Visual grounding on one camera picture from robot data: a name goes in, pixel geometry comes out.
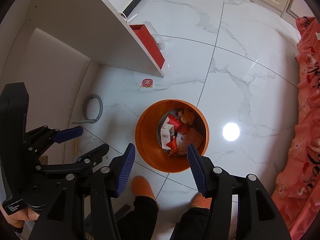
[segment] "wooden board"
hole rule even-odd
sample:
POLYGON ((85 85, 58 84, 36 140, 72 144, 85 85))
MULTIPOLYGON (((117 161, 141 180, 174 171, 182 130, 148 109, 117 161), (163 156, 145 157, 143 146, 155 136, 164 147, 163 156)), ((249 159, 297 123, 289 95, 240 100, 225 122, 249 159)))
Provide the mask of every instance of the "wooden board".
POLYGON ((101 65, 164 76, 108 0, 32 0, 26 20, 101 65))

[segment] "wall socket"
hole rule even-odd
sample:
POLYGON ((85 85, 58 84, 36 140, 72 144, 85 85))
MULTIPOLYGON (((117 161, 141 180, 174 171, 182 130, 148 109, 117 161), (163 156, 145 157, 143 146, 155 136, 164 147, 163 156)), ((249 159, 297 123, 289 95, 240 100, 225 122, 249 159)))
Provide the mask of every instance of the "wall socket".
POLYGON ((41 165, 48 165, 48 157, 46 155, 39 158, 41 165))

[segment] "orange slipper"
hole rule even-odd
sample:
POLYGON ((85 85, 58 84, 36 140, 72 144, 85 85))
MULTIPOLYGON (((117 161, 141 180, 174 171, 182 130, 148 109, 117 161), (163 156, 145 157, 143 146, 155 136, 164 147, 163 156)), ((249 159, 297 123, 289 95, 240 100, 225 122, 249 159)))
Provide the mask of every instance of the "orange slipper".
POLYGON ((192 202, 192 207, 199 207, 199 208, 207 208, 210 209, 212 198, 204 198, 204 196, 199 193, 195 200, 192 202))
POLYGON ((131 182, 131 190, 135 197, 146 196, 156 200, 152 188, 145 177, 135 176, 131 182))

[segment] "red bedspread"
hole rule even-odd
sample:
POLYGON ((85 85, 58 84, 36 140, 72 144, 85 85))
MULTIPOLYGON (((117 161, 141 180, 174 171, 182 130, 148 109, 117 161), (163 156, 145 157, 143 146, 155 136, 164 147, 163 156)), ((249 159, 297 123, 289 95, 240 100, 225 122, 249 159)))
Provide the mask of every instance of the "red bedspread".
POLYGON ((292 240, 303 236, 320 210, 320 25, 314 17, 299 18, 296 24, 301 33, 299 120, 272 195, 292 240))

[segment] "sticker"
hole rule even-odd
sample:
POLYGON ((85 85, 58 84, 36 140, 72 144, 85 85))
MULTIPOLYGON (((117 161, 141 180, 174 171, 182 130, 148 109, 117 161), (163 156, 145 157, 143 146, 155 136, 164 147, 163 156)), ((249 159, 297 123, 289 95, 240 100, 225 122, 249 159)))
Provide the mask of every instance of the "sticker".
POLYGON ((144 80, 142 80, 141 87, 143 88, 153 87, 153 80, 150 78, 145 78, 144 80))

